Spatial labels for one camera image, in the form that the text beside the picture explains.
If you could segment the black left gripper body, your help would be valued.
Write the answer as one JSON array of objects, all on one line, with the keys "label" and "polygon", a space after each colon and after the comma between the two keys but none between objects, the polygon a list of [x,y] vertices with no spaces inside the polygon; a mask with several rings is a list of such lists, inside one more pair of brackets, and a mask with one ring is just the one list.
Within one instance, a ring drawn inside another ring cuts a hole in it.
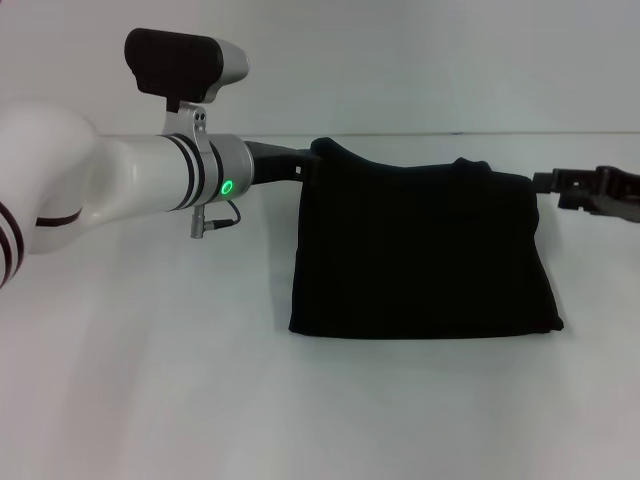
[{"label": "black left gripper body", "polygon": [[246,141],[245,145],[253,160],[253,185],[302,180],[304,151],[255,141]]}]

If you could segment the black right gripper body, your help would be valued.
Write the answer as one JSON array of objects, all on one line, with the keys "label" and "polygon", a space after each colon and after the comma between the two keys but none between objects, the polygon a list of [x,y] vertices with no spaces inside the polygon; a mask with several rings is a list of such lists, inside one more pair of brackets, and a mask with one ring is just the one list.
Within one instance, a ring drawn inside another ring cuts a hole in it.
[{"label": "black right gripper body", "polygon": [[639,175],[611,166],[595,170],[557,170],[558,207],[595,216],[639,222]]}]

